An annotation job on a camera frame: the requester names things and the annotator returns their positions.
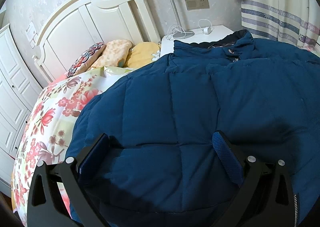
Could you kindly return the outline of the navy blue puffer jacket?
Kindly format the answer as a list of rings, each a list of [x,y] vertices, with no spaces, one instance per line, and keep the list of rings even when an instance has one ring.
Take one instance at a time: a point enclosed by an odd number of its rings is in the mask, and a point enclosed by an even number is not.
[[[246,155],[283,160],[298,225],[318,224],[319,58],[246,30],[175,41],[172,54],[91,98],[67,156],[107,135],[79,183],[111,226],[202,226],[239,191],[213,148],[216,131]]]

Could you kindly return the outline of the floral bed quilt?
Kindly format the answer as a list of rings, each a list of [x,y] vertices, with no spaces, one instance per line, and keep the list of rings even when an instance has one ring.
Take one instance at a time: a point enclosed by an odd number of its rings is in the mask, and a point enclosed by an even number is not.
[[[63,162],[83,108],[130,72],[130,68],[104,66],[57,81],[42,90],[27,117],[11,177],[12,204],[23,226],[27,226],[28,195],[37,162]]]

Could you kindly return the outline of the white wardrobe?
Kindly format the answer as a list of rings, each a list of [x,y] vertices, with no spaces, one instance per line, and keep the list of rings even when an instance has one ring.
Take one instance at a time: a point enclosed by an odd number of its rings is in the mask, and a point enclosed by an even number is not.
[[[11,174],[28,118],[42,91],[22,59],[10,25],[1,28],[1,192],[11,196]]]

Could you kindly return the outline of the red blue patterned cushion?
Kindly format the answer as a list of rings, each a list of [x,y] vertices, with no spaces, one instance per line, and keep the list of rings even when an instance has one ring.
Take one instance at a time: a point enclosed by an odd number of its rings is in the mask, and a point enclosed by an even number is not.
[[[95,43],[89,49],[83,52],[69,68],[66,74],[67,78],[71,78],[77,74],[86,72],[99,58],[104,48],[105,44],[103,42],[99,42]]]

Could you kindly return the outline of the peach patterned pillow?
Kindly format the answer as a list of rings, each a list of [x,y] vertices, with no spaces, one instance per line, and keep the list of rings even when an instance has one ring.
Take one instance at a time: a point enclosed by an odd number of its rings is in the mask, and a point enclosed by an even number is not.
[[[128,40],[117,39],[108,42],[99,58],[88,70],[103,66],[123,67],[131,48],[132,43]]]

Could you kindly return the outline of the yellow pillow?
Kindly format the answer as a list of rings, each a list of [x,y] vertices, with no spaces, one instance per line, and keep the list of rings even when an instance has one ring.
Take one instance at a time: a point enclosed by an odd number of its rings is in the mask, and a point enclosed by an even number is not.
[[[160,58],[161,45],[153,42],[143,42],[129,50],[124,66],[141,68]]]

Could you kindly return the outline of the white bedside table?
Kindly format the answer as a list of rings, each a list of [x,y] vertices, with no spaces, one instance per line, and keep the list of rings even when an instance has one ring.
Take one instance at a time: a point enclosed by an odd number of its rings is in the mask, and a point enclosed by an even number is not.
[[[211,28],[212,31],[208,35],[204,34],[202,29],[192,29],[192,31],[194,32],[194,35],[192,37],[186,39],[178,39],[178,41],[182,41],[185,43],[216,42],[233,33],[232,30],[223,25],[212,26]],[[160,57],[173,53],[173,51],[174,38],[172,34],[164,36],[161,41]]]

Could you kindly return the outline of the white wooden headboard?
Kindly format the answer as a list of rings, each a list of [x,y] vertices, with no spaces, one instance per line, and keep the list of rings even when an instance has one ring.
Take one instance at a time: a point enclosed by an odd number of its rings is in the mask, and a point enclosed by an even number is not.
[[[147,0],[67,0],[39,32],[33,56],[40,73],[51,83],[98,42],[126,39],[136,45],[160,42]]]

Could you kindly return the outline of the silver desk lamp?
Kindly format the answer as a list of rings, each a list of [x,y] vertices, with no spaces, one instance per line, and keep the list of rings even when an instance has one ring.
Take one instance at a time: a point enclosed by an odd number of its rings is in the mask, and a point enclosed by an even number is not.
[[[177,7],[174,0],[169,0],[172,11],[175,16],[176,24],[172,28],[172,38],[173,39],[187,39],[194,35],[193,31],[185,30],[181,24],[180,17],[178,15]]]

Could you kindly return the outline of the striped nautical curtain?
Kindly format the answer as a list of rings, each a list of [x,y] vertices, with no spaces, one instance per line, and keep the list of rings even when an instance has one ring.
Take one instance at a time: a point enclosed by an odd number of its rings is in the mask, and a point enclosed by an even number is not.
[[[241,24],[253,37],[289,43],[319,55],[316,0],[241,0]]]

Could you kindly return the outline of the white wall outlet panel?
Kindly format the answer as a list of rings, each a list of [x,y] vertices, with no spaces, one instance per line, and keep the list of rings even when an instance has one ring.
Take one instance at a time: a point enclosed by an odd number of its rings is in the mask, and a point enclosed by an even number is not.
[[[30,44],[30,47],[34,49],[38,40],[38,34],[33,21],[31,21],[28,27],[26,28],[25,35]]]

